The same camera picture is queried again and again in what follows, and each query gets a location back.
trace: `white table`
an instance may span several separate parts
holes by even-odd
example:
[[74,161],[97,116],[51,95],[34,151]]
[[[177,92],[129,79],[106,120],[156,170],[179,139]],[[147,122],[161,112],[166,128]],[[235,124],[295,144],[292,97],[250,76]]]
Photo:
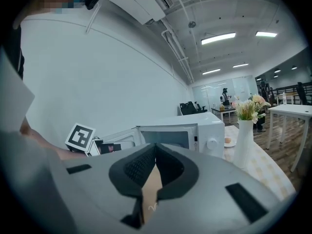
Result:
[[[294,97],[295,96],[298,96],[298,94],[294,94],[294,95],[286,95],[286,101],[287,101],[287,98],[291,98],[291,100],[292,100],[292,104],[293,104],[293,102],[294,102]],[[276,95],[276,103],[277,103],[277,105],[279,105],[279,103],[278,103],[278,98],[279,97],[281,97],[281,98],[283,98],[283,95]]]
[[270,143],[271,143],[271,139],[272,139],[273,115],[274,114],[284,116],[283,131],[282,131],[282,136],[281,136],[281,140],[280,140],[281,143],[283,143],[283,141],[285,140],[287,116],[303,119],[305,121],[303,136],[301,139],[299,151],[298,151],[297,157],[296,157],[296,159],[292,165],[292,168],[291,168],[291,172],[293,172],[295,170],[297,164],[298,164],[298,161],[300,159],[300,156],[301,156],[303,148],[304,148],[304,144],[305,144],[306,139],[307,139],[309,121],[310,121],[310,118],[312,117],[312,106],[286,104],[286,105],[279,105],[277,107],[269,108],[269,110],[270,110],[270,132],[269,132],[269,138],[268,138],[268,143],[267,143],[267,149],[270,148]]
[[[225,127],[225,137],[237,139],[239,129],[235,126]],[[223,159],[232,162],[235,147],[224,148]],[[245,172],[268,187],[279,200],[284,200],[296,192],[293,184],[274,162],[274,160],[255,142]]]
[[221,120],[223,121],[223,114],[229,114],[229,123],[231,122],[231,112],[235,112],[236,109],[235,108],[231,108],[231,109],[224,109],[224,111],[220,111],[216,108],[211,108],[211,112],[214,113],[214,111],[218,112],[221,114]]

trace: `white vase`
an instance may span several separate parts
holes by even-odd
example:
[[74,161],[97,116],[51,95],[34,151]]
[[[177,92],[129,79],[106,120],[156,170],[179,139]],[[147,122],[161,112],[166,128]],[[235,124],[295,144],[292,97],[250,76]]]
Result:
[[254,123],[252,120],[238,120],[238,124],[239,132],[235,146],[233,164],[240,169],[246,169],[254,141]]

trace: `white microwave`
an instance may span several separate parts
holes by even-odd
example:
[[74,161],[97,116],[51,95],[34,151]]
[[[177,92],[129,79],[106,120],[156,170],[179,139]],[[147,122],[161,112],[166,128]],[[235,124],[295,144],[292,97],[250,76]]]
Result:
[[165,143],[222,158],[224,123],[210,112],[166,117],[106,136],[104,142],[127,141],[127,147]]

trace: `ceiling light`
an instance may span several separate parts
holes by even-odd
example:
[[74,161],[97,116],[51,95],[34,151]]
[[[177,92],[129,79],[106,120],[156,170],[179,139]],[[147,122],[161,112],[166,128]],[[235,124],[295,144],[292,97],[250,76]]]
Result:
[[233,38],[235,37],[236,33],[229,33],[229,34],[224,34],[224,35],[220,35],[220,36],[216,36],[216,37],[210,37],[210,38],[206,38],[201,40],[201,45],[213,42],[213,41],[219,41],[219,40],[224,40],[224,39],[228,39],[228,38]]
[[247,65],[249,65],[249,63],[245,63],[245,64],[241,64],[241,65],[236,65],[236,66],[233,66],[233,68],[238,68],[238,67],[247,66]]
[[276,33],[269,33],[269,32],[260,32],[257,31],[257,33],[255,34],[257,37],[276,37]]
[[211,70],[211,71],[207,71],[207,72],[204,72],[203,75],[205,74],[209,74],[209,73],[213,73],[213,72],[217,72],[217,71],[220,71],[221,69],[215,69],[215,70]]

